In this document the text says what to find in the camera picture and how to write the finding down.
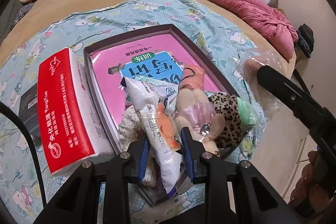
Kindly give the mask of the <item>person's right hand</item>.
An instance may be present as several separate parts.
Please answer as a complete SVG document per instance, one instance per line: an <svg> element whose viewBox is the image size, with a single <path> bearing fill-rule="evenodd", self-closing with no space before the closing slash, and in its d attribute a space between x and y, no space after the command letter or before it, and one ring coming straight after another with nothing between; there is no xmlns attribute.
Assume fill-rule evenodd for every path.
<svg viewBox="0 0 336 224"><path fill-rule="evenodd" d="M335 198L335 190L327 190L313 178L314 164L320 158L319 152L311 150L307 156L309 163L302 169L288 203L306 223L318 221Z"/></svg>

